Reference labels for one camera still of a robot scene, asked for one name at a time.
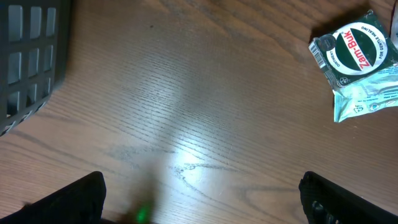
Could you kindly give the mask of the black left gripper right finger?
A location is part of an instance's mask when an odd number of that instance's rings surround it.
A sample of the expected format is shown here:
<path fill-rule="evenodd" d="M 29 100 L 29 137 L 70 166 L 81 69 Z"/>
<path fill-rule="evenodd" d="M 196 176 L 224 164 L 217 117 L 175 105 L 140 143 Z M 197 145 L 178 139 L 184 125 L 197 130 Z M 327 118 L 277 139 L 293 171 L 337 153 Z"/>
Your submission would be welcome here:
<path fill-rule="evenodd" d="M 307 171 L 298 189 L 309 224 L 397 223 L 397 215 L 368 202 L 315 172 Z"/>

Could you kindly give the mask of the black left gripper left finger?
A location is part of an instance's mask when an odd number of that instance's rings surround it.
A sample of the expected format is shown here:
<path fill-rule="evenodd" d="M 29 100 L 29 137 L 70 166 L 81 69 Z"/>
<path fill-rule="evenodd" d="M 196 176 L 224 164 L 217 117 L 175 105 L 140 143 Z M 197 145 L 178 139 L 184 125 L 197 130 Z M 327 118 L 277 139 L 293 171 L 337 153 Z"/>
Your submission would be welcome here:
<path fill-rule="evenodd" d="M 99 224 L 105 197 L 103 174 L 94 171 L 1 218 L 1 224 Z"/>

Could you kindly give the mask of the teal snack packet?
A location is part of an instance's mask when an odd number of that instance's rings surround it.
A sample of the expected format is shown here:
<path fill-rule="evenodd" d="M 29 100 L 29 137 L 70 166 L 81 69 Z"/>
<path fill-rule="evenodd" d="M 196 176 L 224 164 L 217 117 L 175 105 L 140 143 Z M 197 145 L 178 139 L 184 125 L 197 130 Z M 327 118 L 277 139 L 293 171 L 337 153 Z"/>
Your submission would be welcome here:
<path fill-rule="evenodd" d="M 397 65 L 381 70 L 346 92 L 334 92 L 334 122 L 397 106 Z"/>

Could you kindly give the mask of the green Zam-Buk tin box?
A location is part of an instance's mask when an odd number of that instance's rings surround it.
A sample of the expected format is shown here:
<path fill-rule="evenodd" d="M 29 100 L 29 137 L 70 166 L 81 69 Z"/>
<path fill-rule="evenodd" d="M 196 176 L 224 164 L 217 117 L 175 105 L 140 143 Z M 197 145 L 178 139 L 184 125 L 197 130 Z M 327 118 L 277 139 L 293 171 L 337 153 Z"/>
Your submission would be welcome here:
<path fill-rule="evenodd" d="M 333 91 L 346 90 L 397 63 L 397 49 L 372 10 L 313 38 L 308 49 Z"/>

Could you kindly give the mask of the black plastic mesh basket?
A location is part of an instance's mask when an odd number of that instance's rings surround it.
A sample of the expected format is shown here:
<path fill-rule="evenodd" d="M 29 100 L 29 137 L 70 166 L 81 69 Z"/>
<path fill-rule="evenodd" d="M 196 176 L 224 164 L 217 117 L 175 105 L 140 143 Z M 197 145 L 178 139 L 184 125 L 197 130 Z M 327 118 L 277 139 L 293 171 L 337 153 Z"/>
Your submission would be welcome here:
<path fill-rule="evenodd" d="M 41 110 L 62 85 L 72 0 L 1 0 L 1 134 Z"/>

